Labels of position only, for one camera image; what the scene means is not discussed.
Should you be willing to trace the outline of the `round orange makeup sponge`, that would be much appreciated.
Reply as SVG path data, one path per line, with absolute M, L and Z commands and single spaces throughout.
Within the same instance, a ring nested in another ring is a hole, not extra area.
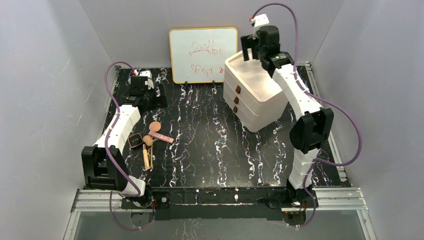
M 153 121 L 149 124 L 149 130 L 152 132 L 158 132 L 162 128 L 162 124 L 159 121 Z

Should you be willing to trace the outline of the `white drawer organizer box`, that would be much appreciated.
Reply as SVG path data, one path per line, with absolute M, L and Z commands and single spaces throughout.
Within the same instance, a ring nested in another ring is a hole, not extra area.
M 223 98 L 250 132 L 278 120 L 289 103 L 261 62 L 244 61 L 242 51 L 225 60 Z

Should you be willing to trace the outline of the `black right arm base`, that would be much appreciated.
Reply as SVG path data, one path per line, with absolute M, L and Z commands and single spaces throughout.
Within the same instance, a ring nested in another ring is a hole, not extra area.
M 307 188 L 294 189 L 291 186 L 289 188 L 272 188 L 267 190 L 264 196 L 259 197 L 256 203 L 265 204 L 271 209 L 281 208 L 297 208 L 301 211 L 302 208 L 313 208 L 319 206 L 318 197 L 316 192 L 313 190 L 312 185 Z

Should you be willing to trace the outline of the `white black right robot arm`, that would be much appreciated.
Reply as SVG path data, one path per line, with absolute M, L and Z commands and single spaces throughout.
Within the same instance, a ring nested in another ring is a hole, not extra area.
M 286 183 L 286 195 L 292 202 L 300 202 L 312 194 L 314 160 L 329 137 L 334 112 L 331 108 L 323 108 L 309 95 L 294 60 L 288 52 L 280 50 L 276 26 L 255 27 L 252 34 L 242 36 L 240 40 L 244 61 L 260 61 L 261 67 L 282 89 L 296 117 L 289 132 L 294 159 Z

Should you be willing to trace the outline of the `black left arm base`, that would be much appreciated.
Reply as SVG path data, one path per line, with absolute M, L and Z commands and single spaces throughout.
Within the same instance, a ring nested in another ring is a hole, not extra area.
M 121 208 L 124 210 L 163 210 L 171 206 L 171 194 L 165 188 L 149 188 L 143 196 L 125 197 Z

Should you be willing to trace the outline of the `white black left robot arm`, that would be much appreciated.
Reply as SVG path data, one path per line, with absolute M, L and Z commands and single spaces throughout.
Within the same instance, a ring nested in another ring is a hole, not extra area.
M 155 85 L 149 70 L 129 78 L 129 88 L 121 98 L 112 120 L 101 137 L 81 151 L 86 187 L 142 197 L 146 182 L 132 176 L 123 151 L 131 143 L 130 134 L 143 113 L 168 106 L 163 84 Z

